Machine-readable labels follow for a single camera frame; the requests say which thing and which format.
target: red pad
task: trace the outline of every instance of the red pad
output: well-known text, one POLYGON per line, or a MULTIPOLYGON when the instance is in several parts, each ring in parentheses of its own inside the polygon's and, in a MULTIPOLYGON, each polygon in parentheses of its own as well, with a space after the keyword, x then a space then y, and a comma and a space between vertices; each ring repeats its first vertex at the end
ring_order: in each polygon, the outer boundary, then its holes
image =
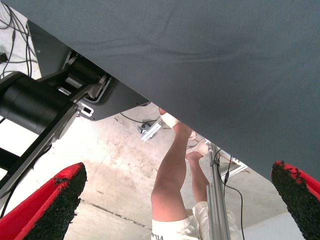
MULTIPOLYGON (((283 165, 281 161, 276 161, 275 164, 283 165)), ((306 187, 308 188, 309 192, 313 194, 318 201, 320 202, 320 182, 315 180, 313 177, 306 174, 304 171, 292 166, 290 164, 285 163, 284 169, 291 172, 291 177, 296 179, 298 184, 301 183, 301 179, 305 180, 306 187)))
POLYGON ((22 240, 44 215, 61 190, 69 185, 68 180, 72 179, 83 167, 84 164, 80 162, 63 169, 1 218, 0 239, 22 240))

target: black cylinder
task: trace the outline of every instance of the black cylinder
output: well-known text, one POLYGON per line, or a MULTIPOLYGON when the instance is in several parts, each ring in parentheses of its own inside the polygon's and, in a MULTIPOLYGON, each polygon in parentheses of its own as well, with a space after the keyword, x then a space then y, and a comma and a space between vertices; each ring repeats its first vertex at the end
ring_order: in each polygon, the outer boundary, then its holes
POLYGON ((22 75, 0 95, 0 115, 40 134, 68 102, 53 87, 22 75))

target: red foam pad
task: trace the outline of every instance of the red foam pad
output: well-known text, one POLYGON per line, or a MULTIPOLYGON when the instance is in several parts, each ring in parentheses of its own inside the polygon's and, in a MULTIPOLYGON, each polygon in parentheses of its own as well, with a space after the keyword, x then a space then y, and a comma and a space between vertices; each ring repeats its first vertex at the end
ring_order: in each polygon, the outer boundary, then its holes
POLYGON ((0 219, 0 239, 22 240, 44 215, 52 202, 84 167, 82 162, 68 166, 0 219))

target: thigh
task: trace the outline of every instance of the thigh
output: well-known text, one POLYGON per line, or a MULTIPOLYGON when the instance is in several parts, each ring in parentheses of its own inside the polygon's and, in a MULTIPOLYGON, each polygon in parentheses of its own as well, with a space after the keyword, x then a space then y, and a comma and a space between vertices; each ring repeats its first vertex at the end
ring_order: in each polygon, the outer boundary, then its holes
POLYGON ((186 219, 187 212, 180 192, 161 190, 151 195, 152 219, 173 222, 186 219))

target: person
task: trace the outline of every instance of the person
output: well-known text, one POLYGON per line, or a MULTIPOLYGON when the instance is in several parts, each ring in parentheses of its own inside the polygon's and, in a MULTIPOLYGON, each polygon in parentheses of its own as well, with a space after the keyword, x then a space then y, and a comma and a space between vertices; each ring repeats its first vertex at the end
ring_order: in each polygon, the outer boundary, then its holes
MULTIPOLYGON (((195 138, 195 132, 169 113, 159 108, 163 121, 175 132, 174 141, 162 160, 157 172, 153 191, 151 240, 209 240, 209 217, 207 185, 199 161, 209 154, 208 146, 200 141, 187 150, 189 139, 195 138), (196 205, 188 214, 180 190, 187 172, 186 160, 190 165, 192 192, 196 205)), ((238 240, 240 235, 228 214, 230 235, 238 240)))

